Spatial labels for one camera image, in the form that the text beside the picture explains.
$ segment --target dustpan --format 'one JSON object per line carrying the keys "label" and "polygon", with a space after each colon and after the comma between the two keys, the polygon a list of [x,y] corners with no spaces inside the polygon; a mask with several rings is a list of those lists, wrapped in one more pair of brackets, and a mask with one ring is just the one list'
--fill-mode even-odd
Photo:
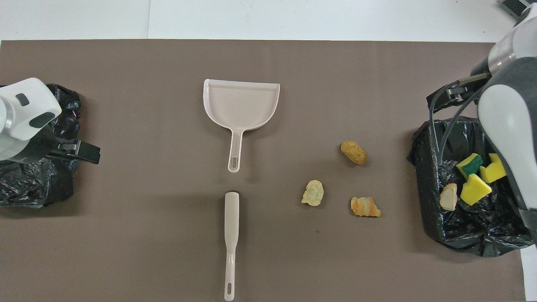
{"label": "dustpan", "polygon": [[203,100],[207,115],[231,130],[228,161],[231,173],[237,173],[241,167],[242,134],[270,120],[279,95],[280,84],[205,80]]}

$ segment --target brown mat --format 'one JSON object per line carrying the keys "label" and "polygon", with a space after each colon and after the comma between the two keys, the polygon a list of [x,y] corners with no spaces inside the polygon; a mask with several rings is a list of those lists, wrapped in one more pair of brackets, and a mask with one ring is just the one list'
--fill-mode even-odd
{"label": "brown mat", "polygon": [[[480,258],[422,230],[411,135],[425,96],[464,77],[491,44],[427,42],[3,41],[0,83],[28,77],[81,94],[71,200],[0,210],[1,301],[223,301],[223,198],[241,194],[235,301],[524,300],[518,251]],[[205,114],[206,78],[277,82],[246,132]],[[439,114],[449,117],[453,111]],[[339,152],[355,140],[355,166]],[[301,204],[320,180],[323,203]],[[355,217],[371,196],[382,218]]]}

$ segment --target food piece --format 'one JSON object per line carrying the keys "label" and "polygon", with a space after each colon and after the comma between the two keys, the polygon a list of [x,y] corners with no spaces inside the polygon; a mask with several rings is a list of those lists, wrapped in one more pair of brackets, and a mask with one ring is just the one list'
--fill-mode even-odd
{"label": "food piece", "polygon": [[457,169],[468,180],[468,175],[475,174],[479,171],[479,166],[483,164],[483,159],[477,153],[470,154],[465,160],[457,164]]}
{"label": "food piece", "polygon": [[448,183],[440,193],[440,206],[444,210],[455,211],[457,204],[457,184]]}
{"label": "food piece", "polygon": [[497,181],[498,179],[507,175],[498,154],[489,153],[489,157],[491,161],[490,165],[488,165],[486,168],[483,166],[479,167],[481,179],[486,183]]}
{"label": "food piece", "polygon": [[492,192],[492,189],[489,185],[477,175],[470,174],[468,182],[462,185],[461,199],[469,205],[474,205],[490,192]]}
{"label": "food piece", "polygon": [[381,212],[371,197],[351,198],[351,210],[356,216],[380,217]]}
{"label": "food piece", "polygon": [[341,144],[341,152],[355,164],[362,165],[366,162],[367,153],[355,141],[344,141]]}
{"label": "food piece", "polygon": [[302,195],[302,203],[309,204],[310,206],[318,206],[323,199],[323,184],[320,181],[312,180],[306,186],[306,191]]}

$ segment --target black trash bag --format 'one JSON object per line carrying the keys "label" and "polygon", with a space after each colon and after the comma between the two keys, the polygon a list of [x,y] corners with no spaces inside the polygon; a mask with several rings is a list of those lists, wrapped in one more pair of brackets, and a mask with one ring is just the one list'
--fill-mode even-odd
{"label": "black trash bag", "polygon": [[[56,84],[47,87],[62,108],[49,125],[57,137],[75,139],[81,105],[78,93]],[[42,207],[67,200],[73,194],[72,174],[77,164],[77,160],[49,158],[30,164],[0,161],[0,206]]]}
{"label": "black trash bag", "polygon": [[[450,119],[435,121],[438,144]],[[485,138],[477,119],[460,117],[448,137],[441,165],[437,165],[436,149],[429,122],[412,137],[408,160],[416,167],[419,203],[425,233],[444,246],[482,257],[497,257],[533,244],[524,226],[507,177],[490,184],[492,193],[469,206],[460,198],[455,211],[440,207],[440,192],[448,183],[457,184],[460,196],[466,182],[456,164],[477,153],[484,166],[490,164],[489,153],[495,153]]]}

